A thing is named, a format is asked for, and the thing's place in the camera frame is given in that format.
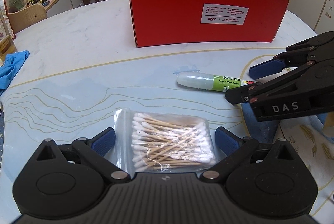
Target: fabric cloth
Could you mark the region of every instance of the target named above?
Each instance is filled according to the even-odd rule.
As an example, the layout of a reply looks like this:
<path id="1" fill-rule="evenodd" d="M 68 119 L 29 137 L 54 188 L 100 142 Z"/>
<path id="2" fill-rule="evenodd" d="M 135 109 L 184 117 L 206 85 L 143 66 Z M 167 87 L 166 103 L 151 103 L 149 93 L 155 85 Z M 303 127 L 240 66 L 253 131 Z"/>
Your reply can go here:
<path id="1" fill-rule="evenodd" d="M 0 95 L 8 88 L 11 80 L 19 72 L 29 54 L 29 51 L 25 50 L 6 55 L 5 62 L 0 68 Z"/>

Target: das logo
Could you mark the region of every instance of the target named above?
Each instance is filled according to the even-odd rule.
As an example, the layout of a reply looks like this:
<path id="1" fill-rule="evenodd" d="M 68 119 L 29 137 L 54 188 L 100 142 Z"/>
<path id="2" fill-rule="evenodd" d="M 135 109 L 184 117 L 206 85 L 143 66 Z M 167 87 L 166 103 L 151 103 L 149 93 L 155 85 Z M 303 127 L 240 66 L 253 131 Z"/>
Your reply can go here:
<path id="1" fill-rule="evenodd" d="M 273 111 L 274 113 L 278 113 L 278 112 L 289 112 L 291 110 L 298 110 L 298 105 L 297 102 L 293 102 L 290 104 L 283 104 L 283 106 L 278 106 L 278 105 L 273 105 Z"/>

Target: white label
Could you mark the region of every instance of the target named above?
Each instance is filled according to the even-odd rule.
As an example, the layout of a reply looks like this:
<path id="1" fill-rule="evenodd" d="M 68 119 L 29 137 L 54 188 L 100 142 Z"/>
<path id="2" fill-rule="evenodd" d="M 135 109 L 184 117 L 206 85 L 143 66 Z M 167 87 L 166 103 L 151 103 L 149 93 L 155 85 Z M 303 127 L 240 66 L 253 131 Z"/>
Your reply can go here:
<path id="1" fill-rule="evenodd" d="M 243 25 L 248 8 L 204 3 L 201 23 Z"/>

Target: red box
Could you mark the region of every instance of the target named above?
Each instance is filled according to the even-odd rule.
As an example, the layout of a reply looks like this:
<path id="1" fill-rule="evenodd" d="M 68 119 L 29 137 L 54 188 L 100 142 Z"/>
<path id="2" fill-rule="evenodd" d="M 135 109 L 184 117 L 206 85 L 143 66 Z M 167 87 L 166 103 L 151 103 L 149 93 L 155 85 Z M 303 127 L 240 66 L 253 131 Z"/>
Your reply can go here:
<path id="1" fill-rule="evenodd" d="M 130 0 L 137 47 L 273 41 L 288 0 Z"/>

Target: glue stick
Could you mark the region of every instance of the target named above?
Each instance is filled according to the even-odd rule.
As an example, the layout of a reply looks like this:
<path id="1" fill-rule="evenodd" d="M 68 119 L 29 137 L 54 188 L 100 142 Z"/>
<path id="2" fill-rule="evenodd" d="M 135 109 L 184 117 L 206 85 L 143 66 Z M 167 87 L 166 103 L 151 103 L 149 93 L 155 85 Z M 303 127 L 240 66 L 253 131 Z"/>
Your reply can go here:
<path id="1" fill-rule="evenodd" d="M 242 85 L 254 83 L 253 81 L 199 72 L 181 72 L 176 80 L 180 85 L 222 92 L 226 92 L 229 89 L 240 87 Z"/>

